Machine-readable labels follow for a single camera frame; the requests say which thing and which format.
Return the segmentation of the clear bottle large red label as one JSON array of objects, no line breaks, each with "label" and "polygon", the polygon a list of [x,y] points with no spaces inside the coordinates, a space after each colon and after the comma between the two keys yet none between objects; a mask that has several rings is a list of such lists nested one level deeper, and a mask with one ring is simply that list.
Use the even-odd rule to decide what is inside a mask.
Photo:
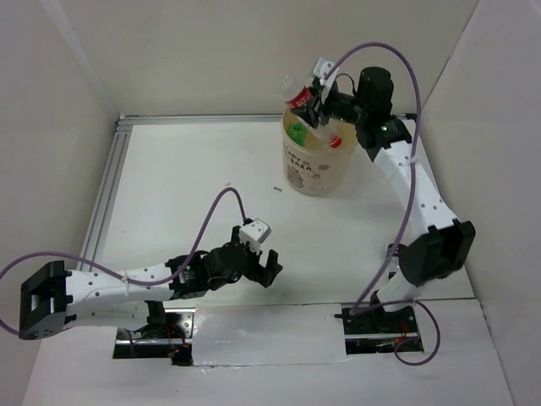
[{"label": "clear bottle large red label", "polygon": [[[309,88],[290,75],[286,75],[276,86],[276,89],[291,111],[307,107],[314,99]],[[342,139],[337,135],[336,130],[332,125],[328,124],[322,126],[319,124],[318,127],[314,127],[305,118],[298,116],[298,120],[304,127],[310,129],[315,137],[328,145],[331,149],[336,149],[341,145]]]}]

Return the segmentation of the green plastic bottle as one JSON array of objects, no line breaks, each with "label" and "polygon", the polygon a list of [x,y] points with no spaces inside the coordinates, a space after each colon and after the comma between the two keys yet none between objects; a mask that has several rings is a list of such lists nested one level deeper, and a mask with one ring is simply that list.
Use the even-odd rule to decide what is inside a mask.
[{"label": "green plastic bottle", "polygon": [[290,123],[286,128],[287,136],[291,141],[304,147],[308,135],[308,129],[301,123]]}]

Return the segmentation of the small bottle black label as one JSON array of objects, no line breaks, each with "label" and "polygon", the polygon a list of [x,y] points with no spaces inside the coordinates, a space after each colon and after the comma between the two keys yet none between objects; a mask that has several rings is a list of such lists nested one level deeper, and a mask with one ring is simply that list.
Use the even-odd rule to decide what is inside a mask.
[{"label": "small bottle black label", "polygon": [[389,272],[398,272],[399,267],[399,251],[401,246],[398,245],[396,248],[393,248],[393,244],[389,244],[385,257],[389,258],[389,263],[387,265],[387,270]]}]

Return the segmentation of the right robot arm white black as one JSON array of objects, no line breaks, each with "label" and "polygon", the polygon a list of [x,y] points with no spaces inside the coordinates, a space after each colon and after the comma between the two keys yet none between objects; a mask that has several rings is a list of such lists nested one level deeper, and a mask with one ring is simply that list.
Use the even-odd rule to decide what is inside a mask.
[{"label": "right robot arm white black", "polygon": [[314,67],[310,99],[295,105],[292,113],[320,129],[332,119],[354,126],[360,146],[390,181],[405,209],[413,241],[398,250],[398,269],[372,293],[369,306],[354,305],[353,316],[369,312],[370,325],[389,331],[398,311],[409,306],[432,282],[449,277],[464,267],[476,230],[461,221],[416,157],[418,132],[410,131],[402,118],[392,114],[394,84],[391,74],[378,67],[363,69],[352,95],[339,91],[337,66],[321,59]]}]

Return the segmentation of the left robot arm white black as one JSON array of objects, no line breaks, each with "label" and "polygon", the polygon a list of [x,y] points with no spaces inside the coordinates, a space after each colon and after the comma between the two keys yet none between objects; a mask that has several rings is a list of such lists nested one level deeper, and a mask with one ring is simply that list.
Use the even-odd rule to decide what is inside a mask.
[{"label": "left robot arm white black", "polygon": [[260,246],[269,233],[260,221],[236,226],[220,247],[127,270],[120,277],[48,262],[21,284],[18,337],[45,339],[77,326],[116,326],[158,337],[167,327],[167,301],[197,299],[243,277],[268,288],[283,268],[274,250],[260,264]]}]

